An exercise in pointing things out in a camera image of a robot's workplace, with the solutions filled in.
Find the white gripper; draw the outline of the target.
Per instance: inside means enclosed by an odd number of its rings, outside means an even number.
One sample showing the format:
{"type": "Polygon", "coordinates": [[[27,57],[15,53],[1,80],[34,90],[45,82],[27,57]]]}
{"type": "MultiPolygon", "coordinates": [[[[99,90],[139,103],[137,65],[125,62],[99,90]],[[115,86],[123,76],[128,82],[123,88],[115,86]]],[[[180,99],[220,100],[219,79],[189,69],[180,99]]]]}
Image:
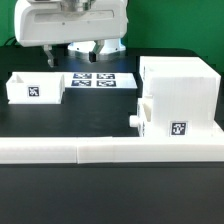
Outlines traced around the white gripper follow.
{"type": "Polygon", "coordinates": [[[127,32],[127,0],[17,0],[14,29],[24,47],[43,46],[54,67],[51,45],[96,41],[89,61],[97,61],[107,39],[127,32]]]}

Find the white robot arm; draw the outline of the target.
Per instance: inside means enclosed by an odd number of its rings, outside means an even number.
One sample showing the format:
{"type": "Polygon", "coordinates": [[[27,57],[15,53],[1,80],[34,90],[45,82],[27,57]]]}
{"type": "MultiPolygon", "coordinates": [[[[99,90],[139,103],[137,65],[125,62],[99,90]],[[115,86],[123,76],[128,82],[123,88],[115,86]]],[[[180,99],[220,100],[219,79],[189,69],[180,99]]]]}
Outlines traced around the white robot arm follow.
{"type": "Polygon", "coordinates": [[[53,45],[93,41],[88,56],[96,62],[107,41],[125,36],[127,5],[128,0],[17,0],[15,37],[23,47],[41,46],[51,67],[53,45]]]}

